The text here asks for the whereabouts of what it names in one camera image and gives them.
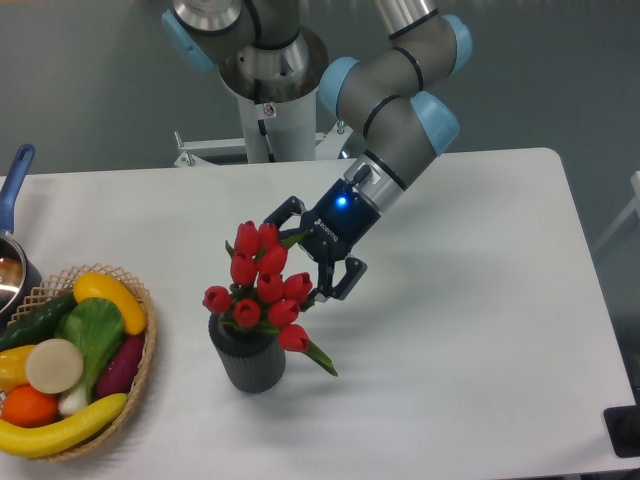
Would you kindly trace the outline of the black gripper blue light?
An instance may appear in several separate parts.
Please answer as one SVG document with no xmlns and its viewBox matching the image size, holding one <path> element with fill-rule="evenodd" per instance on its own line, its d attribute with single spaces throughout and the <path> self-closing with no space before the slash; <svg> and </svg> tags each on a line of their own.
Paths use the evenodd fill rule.
<svg viewBox="0 0 640 480">
<path fill-rule="evenodd" d="M 263 224 L 274 225 L 279 240 L 312 229 L 300 242 L 301 248 L 318 263 L 316 286 L 307 299 L 322 303 L 329 299 L 344 300 L 368 269 L 364 261 L 347 255 L 381 215 L 343 179 L 337 180 L 311 210 L 304 212 L 304 203 L 290 196 Z M 294 216 L 302 216 L 301 221 L 285 229 L 284 224 Z M 334 284 L 334 262 L 343 259 L 345 272 Z"/>
</svg>

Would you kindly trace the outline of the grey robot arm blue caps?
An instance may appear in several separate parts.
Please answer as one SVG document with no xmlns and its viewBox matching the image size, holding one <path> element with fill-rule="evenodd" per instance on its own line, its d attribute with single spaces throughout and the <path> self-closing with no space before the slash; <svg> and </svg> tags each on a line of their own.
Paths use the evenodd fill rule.
<svg viewBox="0 0 640 480">
<path fill-rule="evenodd" d="M 353 246 L 456 138 L 454 114 L 429 93 L 473 50 L 466 25 L 432 1 L 380 1 L 391 43 L 370 62 L 330 60 L 295 1 L 175 1 L 162 26 L 194 69 L 216 69 L 235 96 L 252 163 L 311 160 L 323 105 L 365 141 L 364 152 L 311 209 L 297 198 L 269 217 L 298 216 L 317 264 L 311 298 L 345 298 L 365 272 Z"/>
</svg>

